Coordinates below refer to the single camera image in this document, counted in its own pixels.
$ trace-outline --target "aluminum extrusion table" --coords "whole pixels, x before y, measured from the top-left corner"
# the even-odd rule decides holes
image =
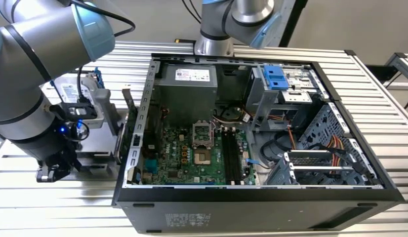
[[[100,67],[112,103],[125,109],[121,89],[129,88],[139,104],[151,53],[192,54],[187,43],[117,42],[115,51],[84,69]],[[335,86],[407,203],[377,214],[341,232],[311,236],[408,237],[408,113],[359,60],[343,50],[235,47],[237,57],[317,61]],[[45,95],[59,102],[55,89]],[[120,209],[109,207],[116,181],[75,180],[36,183],[37,164],[8,141],[0,143],[0,236],[135,235]],[[235,233],[220,236],[283,236],[285,233]],[[288,233],[305,236],[305,233]]]

